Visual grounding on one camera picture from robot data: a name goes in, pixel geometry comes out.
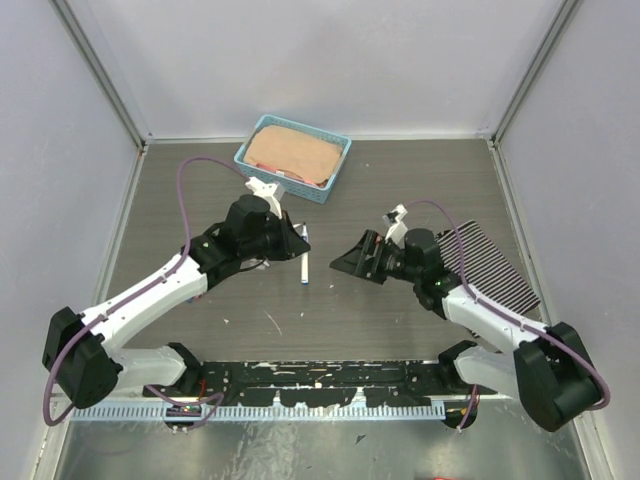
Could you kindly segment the white marker blue print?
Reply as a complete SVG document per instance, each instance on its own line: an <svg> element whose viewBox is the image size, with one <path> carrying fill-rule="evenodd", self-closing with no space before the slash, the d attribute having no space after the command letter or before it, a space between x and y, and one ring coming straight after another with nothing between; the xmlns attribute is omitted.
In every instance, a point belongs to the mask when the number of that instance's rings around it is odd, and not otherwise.
<svg viewBox="0 0 640 480"><path fill-rule="evenodd" d="M301 226L301 237L302 239L308 243L309 235L308 228L306 223L303 223ZM309 255L308 252L301 255L301 284L309 285Z"/></svg>

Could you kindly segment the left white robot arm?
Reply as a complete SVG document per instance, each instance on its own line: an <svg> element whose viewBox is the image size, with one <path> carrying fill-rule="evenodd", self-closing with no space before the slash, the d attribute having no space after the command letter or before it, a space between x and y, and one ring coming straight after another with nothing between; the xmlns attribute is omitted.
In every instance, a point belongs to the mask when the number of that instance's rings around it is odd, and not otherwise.
<svg viewBox="0 0 640 480"><path fill-rule="evenodd" d="M187 397L197 392L202 365L182 344L129 349L127 343L171 309L200 297L245 271L246 262L288 261L310 246L287 212L245 194L224 221L190 240L158 271L81 313L65 307L51 318L43 364L71 404L94 406L116 390L168 387Z"/></svg>

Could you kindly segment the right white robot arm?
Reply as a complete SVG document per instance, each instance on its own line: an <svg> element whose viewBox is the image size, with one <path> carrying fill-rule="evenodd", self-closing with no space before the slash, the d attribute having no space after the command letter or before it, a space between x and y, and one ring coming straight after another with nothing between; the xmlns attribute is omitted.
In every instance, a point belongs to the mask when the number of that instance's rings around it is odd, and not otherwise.
<svg viewBox="0 0 640 480"><path fill-rule="evenodd" d="M478 345L449 350L451 362L439 373L442 387L451 394L462 394L472 385L487 387L518 400L548 432L608 401L573 327L546 326L482 296L462 271L446 265L428 229L409 230L401 244L368 230L330 266L376 284L388 278L406 281L423 308L495 347L494 352Z"/></svg>

